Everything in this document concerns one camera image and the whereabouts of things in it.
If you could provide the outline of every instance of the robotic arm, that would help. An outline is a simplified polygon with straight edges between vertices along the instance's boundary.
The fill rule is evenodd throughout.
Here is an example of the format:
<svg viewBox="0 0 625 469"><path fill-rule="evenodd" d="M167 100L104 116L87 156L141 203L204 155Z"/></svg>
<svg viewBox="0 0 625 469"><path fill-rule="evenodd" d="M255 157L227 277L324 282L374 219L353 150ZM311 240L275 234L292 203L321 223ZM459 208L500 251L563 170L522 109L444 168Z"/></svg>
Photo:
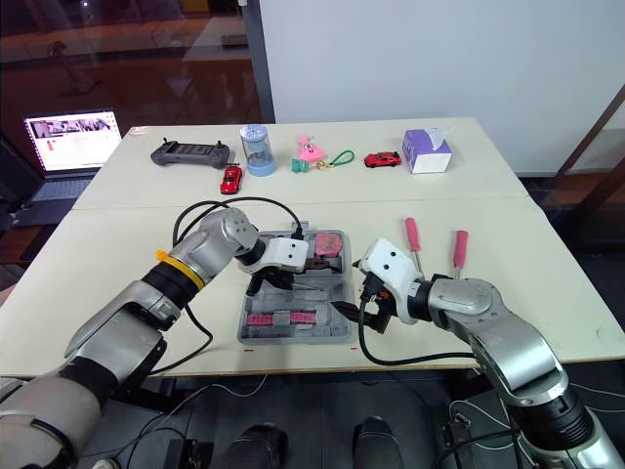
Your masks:
<svg viewBox="0 0 625 469"><path fill-rule="evenodd" d="M0 467L71 466L106 400L147 377L165 352L161 331L232 258L252 275L252 290L263 279L288 288L307 252L308 244L299 239L259 237L240 210L207 215L197 232L169 254L159 253L158 265L75 333L60 368L0 402ZM544 467L625 469L597 418L568 388L545 339L505 307L493 285L477 279L425 281L384 239L369 248L359 267L366 274L360 313L373 298L384 313L369 315L369 323L383 332L390 316L408 324L430 320L469 343Z"/></svg>
<svg viewBox="0 0 625 469"><path fill-rule="evenodd" d="M288 274L304 268L307 252L308 244L299 239L259 237L238 209L207 215L196 232L169 254L159 252L158 265L78 329L59 369L0 404L0 467L71 466L107 399L147 377L167 347L161 331L232 258L253 276Z"/></svg>
<svg viewBox="0 0 625 469"><path fill-rule="evenodd" d="M392 295L395 310L386 300L383 315L397 315L407 324L432 321L471 346L540 467L625 469L600 421L568 386L566 372L545 338L506 308L492 284L440 276L426 281L412 261L383 238L367 250L359 268L366 274L361 315L366 302L380 304L380 296ZM369 321L386 324L388 318Z"/></svg>

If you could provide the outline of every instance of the yellow ring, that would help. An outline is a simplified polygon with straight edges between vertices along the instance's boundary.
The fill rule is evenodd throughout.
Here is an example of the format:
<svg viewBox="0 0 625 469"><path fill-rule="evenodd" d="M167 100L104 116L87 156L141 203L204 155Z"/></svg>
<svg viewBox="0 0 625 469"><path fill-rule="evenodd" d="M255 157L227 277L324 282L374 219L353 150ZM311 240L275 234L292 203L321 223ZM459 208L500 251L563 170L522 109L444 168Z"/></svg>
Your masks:
<svg viewBox="0 0 625 469"><path fill-rule="evenodd" d="M160 250L156 251L156 259L158 259L160 262L164 262L165 264L169 264L170 266L178 269L180 272L185 274L193 283L195 283L195 286L197 286L198 290L204 288L204 280L202 280L202 278L198 274L196 274L195 271L191 269L187 264L179 261L175 257L170 256L165 251Z"/></svg>

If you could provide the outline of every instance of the laptop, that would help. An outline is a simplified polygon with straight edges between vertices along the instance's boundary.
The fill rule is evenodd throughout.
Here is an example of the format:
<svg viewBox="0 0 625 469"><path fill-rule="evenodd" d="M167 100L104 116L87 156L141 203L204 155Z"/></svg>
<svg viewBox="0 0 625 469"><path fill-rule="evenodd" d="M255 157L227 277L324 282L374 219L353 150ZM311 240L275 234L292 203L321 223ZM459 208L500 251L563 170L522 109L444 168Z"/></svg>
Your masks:
<svg viewBox="0 0 625 469"><path fill-rule="evenodd" d="M55 225L121 142L115 114L110 109L80 111L27 117L23 122L44 181L13 226Z"/></svg>

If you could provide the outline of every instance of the laptop screen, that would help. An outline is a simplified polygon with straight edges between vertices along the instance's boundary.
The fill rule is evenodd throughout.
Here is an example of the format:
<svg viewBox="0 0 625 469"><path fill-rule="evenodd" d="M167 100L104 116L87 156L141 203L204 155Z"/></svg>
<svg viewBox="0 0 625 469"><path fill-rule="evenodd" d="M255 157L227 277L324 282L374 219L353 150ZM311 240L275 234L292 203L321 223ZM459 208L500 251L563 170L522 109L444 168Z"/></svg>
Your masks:
<svg viewBox="0 0 625 469"><path fill-rule="evenodd" d="M23 121L45 171L100 168L121 142L112 110L28 117Z"/></svg>

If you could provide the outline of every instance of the glass window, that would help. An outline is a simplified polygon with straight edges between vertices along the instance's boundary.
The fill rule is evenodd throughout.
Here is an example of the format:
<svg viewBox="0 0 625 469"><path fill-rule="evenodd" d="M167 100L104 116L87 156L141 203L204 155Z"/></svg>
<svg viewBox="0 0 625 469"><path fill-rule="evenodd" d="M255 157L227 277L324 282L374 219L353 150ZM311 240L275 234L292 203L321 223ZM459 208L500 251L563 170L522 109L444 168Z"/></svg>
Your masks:
<svg viewBox="0 0 625 469"><path fill-rule="evenodd" d="M142 125L263 122L236 0L0 5L2 133L40 171L27 116L110 108L122 135Z"/></svg>

